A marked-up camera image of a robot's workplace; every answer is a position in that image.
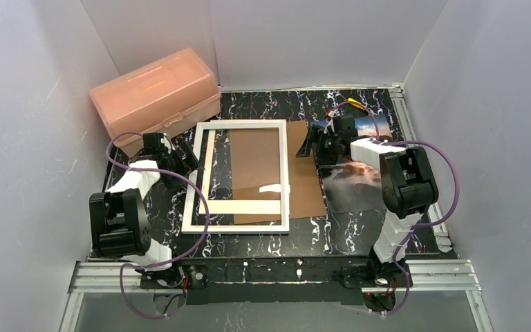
plastic box lid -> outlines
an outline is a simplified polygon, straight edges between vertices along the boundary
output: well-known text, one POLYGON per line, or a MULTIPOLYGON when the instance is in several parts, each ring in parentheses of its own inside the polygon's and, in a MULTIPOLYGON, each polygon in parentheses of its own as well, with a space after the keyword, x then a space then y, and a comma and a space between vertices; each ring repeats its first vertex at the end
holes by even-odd
MULTIPOLYGON (((186 48, 98 86, 90 94, 113 138, 126 131, 142 133, 161 124, 168 127, 186 110, 221 92, 213 72, 186 48)), ((120 138, 117 146, 128 139, 132 138, 120 138)))

black cable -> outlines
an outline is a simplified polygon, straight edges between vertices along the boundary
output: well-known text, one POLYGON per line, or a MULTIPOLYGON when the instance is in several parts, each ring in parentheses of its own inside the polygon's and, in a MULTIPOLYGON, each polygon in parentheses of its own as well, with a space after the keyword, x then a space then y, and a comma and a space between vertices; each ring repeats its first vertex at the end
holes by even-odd
POLYGON ((388 289, 386 289, 386 292, 383 295, 388 295, 390 293, 390 290, 392 289, 392 282, 388 284, 388 289))
POLYGON ((380 298, 376 294, 372 294, 368 296, 369 296, 369 301, 371 304, 378 306, 386 311, 390 310, 382 303, 382 301, 380 301, 380 298))
POLYGON ((170 301, 168 302, 168 305, 166 306, 166 309, 164 310, 164 315, 168 312, 168 308, 170 307, 170 304, 172 304, 172 301, 173 301, 175 298, 177 298, 178 296, 182 296, 182 294, 176 294, 176 295, 174 295, 174 296, 170 299, 170 301))

orange plastic box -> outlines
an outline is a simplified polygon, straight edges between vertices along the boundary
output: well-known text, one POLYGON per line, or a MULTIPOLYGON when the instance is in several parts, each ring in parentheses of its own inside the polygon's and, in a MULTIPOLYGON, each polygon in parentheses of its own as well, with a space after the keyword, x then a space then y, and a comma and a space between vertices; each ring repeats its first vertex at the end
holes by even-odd
MULTIPOLYGON (((170 138, 220 111, 221 91, 213 72, 186 48, 91 90, 110 137, 126 131, 163 132, 170 138)), ((142 147, 139 136, 115 145, 129 157, 142 147)))

white backdrop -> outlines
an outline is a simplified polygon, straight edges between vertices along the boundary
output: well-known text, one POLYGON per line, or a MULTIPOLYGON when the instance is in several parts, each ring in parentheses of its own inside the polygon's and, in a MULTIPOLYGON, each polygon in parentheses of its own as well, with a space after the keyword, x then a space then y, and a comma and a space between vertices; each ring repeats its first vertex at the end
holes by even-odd
POLYGON ((0 1, 0 331, 59 328, 107 164, 88 92, 118 74, 79 1, 0 1))
POLYGON ((416 132, 459 170, 451 239, 495 331, 531 331, 531 2, 449 0, 405 87, 416 132))
POLYGON ((403 82, 446 0, 82 0, 121 74, 191 46, 230 89, 403 82))

white picture frame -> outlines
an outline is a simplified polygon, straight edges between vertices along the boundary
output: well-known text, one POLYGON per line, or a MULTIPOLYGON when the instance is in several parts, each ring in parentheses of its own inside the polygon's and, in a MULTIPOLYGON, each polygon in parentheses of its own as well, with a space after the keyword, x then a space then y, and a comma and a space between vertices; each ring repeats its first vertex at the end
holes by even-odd
MULTIPOLYGON (((290 231, 290 181, 288 179, 288 146, 286 138, 285 120, 213 120, 196 124, 193 153, 200 160, 203 135, 208 132, 206 158, 204 164, 203 183, 201 192, 207 197, 209 213, 211 214, 279 214, 281 225, 211 225, 209 234, 283 234, 290 231), (278 129, 280 149, 280 199, 279 200, 209 200, 210 175, 214 153, 214 139, 216 130, 228 129, 278 129)), ((198 170, 189 175, 190 181, 196 183, 198 170)), ((188 186, 182 220, 182 233, 202 233, 204 225, 192 225, 194 215, 194 198, 196 192, 188 186)), ((198 204, 199 213, 205 209, 198 204)))

